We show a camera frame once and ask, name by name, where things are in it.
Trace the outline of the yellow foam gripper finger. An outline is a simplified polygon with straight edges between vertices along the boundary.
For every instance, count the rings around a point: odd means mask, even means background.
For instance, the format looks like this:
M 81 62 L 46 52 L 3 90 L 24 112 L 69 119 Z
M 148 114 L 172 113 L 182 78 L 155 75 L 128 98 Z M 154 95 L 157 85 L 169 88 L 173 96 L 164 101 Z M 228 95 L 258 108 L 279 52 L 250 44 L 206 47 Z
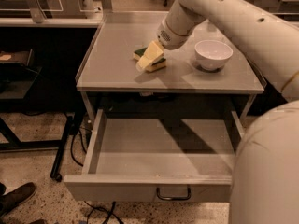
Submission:
M 146 56 L 142 56 L 136 63 L 136 69 L 139 72 L 146 71 L 150 66 L 151 62 Z
M 144 52 L 144 56 L 150 63 L 156 63 L 164 55 L 164 47 L 158 40 L 151 41 Z

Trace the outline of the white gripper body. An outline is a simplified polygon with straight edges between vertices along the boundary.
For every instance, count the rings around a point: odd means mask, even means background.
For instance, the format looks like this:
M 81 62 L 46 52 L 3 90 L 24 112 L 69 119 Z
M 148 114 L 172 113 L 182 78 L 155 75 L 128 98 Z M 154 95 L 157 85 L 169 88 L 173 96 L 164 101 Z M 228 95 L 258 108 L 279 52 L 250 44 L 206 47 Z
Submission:
M 178 21 L 169 21 L 164 18 L 157 30 L 157 38 L 165 49 L 180 48 L 189 38 L 190 34 Z

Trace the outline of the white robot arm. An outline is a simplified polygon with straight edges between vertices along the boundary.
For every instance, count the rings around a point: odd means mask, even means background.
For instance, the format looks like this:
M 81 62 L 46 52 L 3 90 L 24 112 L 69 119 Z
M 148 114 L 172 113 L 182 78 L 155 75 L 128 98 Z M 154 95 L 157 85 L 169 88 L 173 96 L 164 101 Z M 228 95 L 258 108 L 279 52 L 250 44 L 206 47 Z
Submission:
M 241 139 L 230 195 L 230 224 L 299 224 L 299 28 L 244 0 L 175 0 L 157 36 L 181 47 L 210 20 L 286 99 Z

